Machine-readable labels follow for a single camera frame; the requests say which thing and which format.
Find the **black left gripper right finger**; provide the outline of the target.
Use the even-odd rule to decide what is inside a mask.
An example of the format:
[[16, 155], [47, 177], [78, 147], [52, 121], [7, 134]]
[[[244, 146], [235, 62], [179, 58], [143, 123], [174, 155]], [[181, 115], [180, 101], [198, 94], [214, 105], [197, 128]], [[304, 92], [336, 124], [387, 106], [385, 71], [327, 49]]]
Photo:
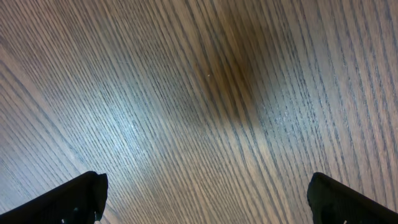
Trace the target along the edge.
[[321, 172], [313, 174], [307, 200], [316, 224], [397, 223], [396, 212]]

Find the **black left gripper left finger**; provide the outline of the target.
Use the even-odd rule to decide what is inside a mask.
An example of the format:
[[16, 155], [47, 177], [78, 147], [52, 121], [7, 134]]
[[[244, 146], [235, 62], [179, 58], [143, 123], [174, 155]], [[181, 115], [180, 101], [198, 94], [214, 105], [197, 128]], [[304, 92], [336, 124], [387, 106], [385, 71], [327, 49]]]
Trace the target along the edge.
[[1, 215], [1, 223], [95, 223], [108, 198], [108, 176], [94, 171]]

